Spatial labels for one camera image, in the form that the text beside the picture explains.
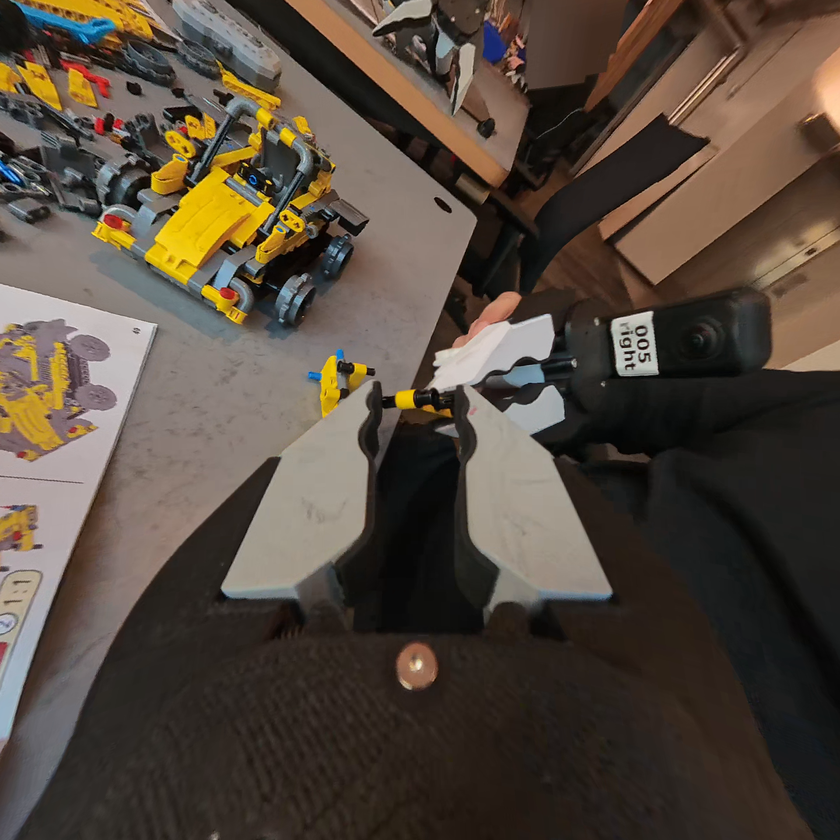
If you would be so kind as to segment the yellow panel with grey axle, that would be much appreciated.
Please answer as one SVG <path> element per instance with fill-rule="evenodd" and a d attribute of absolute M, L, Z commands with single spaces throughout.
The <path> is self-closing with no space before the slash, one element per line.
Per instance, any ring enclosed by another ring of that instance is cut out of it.
<path fill-rule="evenodd" d="M 355 382 L 348 382 L 344 377 L 337 375 L 337 355 L 339 359 L 344 358 L 347 360 L 345 358 L 344 351 L 337 349 L 334 354 L 328 357 L 320 371 L 310 371 L 308 373 L 309 381 L 319 384 L 319 403 L 322 417 L 330 415 L 331 412 L 342 402 L 342 400 L 346 399 L 351 393 L 360 387 L 364 379 L 368 377 L 365 376 L 362 382 L 360 382 L 356 387 L 353 387 L 353 385 L 356 385 Z"/>

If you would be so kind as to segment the person's right forearm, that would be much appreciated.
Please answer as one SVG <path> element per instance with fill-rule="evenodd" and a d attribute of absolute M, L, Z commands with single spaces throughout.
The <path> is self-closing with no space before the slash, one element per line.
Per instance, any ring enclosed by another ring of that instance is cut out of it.
<path fill-rule="evenodd" d="M 699 445 L 716 434 L 757 428 L 782 414 L 804 418 L 826 408 L 838 419 L 837 371 L 760 370 L 727 377 L 638 377 L 608 381 L 596 409 L 563 446 L 612 445 L 654 456 Z"/>

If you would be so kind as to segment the spare grey black gripper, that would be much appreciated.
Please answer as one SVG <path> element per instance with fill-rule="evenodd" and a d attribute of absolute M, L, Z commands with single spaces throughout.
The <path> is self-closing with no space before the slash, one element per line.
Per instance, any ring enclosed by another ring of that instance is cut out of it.
<path fill-rule="evenodd" d="M 371 34 L 394 38 L 398 53 L 413 53 L 446 90 L 449 114 L 455 116 L 465 104 L 482 57 L 488 6 L 482 1 L 394 2 Z"/>

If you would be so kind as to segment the long blue brick piece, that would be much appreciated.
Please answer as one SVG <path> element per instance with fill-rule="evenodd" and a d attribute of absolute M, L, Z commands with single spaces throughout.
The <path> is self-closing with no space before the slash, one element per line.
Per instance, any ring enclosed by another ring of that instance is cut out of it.
<path fill-rule="evenodd" d="M 20 10 L 31 25 L 45 31 L 58 30 L 84 46 L 97 46 L 117 31 L 117 25 L 106 17 L 78 22 L 33 7 L 21 6 Z"/>

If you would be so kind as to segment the black flat panel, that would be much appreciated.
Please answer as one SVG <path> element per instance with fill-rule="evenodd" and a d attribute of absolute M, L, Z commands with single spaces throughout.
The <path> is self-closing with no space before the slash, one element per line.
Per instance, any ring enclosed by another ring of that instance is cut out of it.
<path fill-rule="evenodd" d="M 710 143 L 658 115 L 544 204 L 519 249 L 519 292 L 531 294 L 553 258 L 581 232 L 672 175 Z"/>

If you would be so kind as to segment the pile of loose brick pieces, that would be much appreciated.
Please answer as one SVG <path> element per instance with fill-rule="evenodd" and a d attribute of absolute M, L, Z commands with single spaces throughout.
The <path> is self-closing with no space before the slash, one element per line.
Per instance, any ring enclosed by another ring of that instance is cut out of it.
<path fill-rule="evenodd" d="M 99 45 L 85 46 L 64 33 L 45 31 L 31 25 L 21 6 L 87 22 L 108 18 L 117 31 Z M 175 89 L 176 74 L 170 56 L 194 73 L 210 80 L 222 81 L 232 98 L 246 98 L 255 103 L 246 113 L 262 109 L 273 112 L 280 108 L 277 90 L 264 92 L 250 86 L 227 70 L 212 56 L 193 53 L 195 46 L 185 43 L 169 29 L 154 11 L 151 2 L 2 2 L 2 110 L 20 122 L 42 130 L 47 121 L 64 134 L 46 135 L 57 149 L 83 140 L 92 141 L 98 132 L 93 123 L 76 119 L 63 110 L 49 67 L 66 74 L 68 96 L 73 102 L 95 109 L 96 90 L 110 96 L 110 79 L 95 69 L 115 70 L 127 77 L 132 93 L 140 95 L 138 80 L 145 80 L 169 91 Z M 44 54 L 49 66 L 30 58 L 34 51 Z"/>

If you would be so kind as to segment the brick instruction booklet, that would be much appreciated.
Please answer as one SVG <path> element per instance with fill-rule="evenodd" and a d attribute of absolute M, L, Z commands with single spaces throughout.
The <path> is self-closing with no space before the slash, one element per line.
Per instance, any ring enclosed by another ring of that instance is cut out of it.
<path fill-rule="evenodd" d="M 1 744 L 156 325 L 1 287 Z"/>

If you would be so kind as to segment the person's black clothing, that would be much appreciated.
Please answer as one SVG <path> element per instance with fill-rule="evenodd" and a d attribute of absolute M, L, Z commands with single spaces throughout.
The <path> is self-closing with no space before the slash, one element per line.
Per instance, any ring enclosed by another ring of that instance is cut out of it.
<path fill-rule="evenodd" d="M 558 461 L 621 605 L 460 645 L 386 837 L 838 838 L 838 419 L 645 456 Z"/>

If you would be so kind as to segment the wall lamp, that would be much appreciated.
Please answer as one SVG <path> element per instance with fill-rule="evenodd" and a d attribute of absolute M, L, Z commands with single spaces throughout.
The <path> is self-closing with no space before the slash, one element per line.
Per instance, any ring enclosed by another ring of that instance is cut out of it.
<path fill-rule="evenodd" d="M 808 115 L 798 125 L 805 142 L 821 156 L 837 153 L 839 130 L 825 112 Z"/>

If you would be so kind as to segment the yellow grey brick vehicle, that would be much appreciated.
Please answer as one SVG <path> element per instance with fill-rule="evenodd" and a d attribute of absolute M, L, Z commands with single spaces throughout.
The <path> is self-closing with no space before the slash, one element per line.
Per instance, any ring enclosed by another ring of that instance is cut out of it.
<path fill-rule="evenodd" d="M 258 300 L 294 329 L 337 280 L 369 217 L 333 188 L 335 163 L 303 117 L 235 96 L 225 119 L 194 137 L 172 128 L 167 160 L 126 153 L 95 181 L 93 235 L 226 319 L 243 324 Z"/>

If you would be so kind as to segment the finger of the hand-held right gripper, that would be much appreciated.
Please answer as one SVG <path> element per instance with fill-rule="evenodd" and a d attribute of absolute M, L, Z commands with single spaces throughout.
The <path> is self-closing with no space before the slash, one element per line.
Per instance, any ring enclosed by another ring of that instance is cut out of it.
<path fill-rule="evenodd" d="M 563 392 L 555 384 L 529 384 L 509 398 L 501 413 L 529 435 L 537 435 L 566 419 Z"/>
<path fill-rule="evenodd" d="M 520 322 L 495 322 L 464 345 L 435 355 L 429 387 L 440 393 L 460 385 L 479 385 L 489 376 L 506 374 L 520 364 L 546 361 L 555 338 L 553 316 L 543 314 Z"/>

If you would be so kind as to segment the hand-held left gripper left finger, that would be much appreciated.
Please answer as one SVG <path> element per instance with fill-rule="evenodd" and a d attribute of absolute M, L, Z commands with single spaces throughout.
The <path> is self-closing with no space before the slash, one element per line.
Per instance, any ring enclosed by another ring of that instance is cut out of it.
<path fill-rule="evenodd" d="M 369 586 L 382 387 L 366 381 L 280 454 L 222 583 L 237 601 L 351 607 Z"/>

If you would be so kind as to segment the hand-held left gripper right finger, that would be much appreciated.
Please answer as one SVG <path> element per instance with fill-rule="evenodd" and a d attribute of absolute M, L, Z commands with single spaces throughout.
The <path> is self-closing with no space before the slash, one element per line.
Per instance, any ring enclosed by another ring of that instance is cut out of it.
<path fill-rule="evenodd" d="M 606 603 L 613 588 L 550 452 L 472 386 L 456 391 L 456 582 L 488 617 Z"/>

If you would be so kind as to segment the person's right hand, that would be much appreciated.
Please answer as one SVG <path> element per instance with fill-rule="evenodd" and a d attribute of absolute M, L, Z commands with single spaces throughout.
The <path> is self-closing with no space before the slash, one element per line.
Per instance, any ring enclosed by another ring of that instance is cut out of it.
<path fill-rule="evenodd" d="M 472 322 L 465 338 L 473 338 L 486 327 L 510 318 L 522 297 L 516 291 L 506 291 L 488 303 L 478 318 Z"/>

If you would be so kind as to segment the grey brick battery box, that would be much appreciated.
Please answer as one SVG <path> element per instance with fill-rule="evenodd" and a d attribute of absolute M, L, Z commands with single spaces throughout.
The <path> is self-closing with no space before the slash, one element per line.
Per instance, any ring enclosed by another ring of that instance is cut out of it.
<path fill-rule="evenodd" d="M 279 53 L 261 37 L 209 1 L 172 1 L 183 41 L 195 46 L 193 53 L 212 56 L 237 78 L 264 92 L 274 93 L 280 84 Z"/>

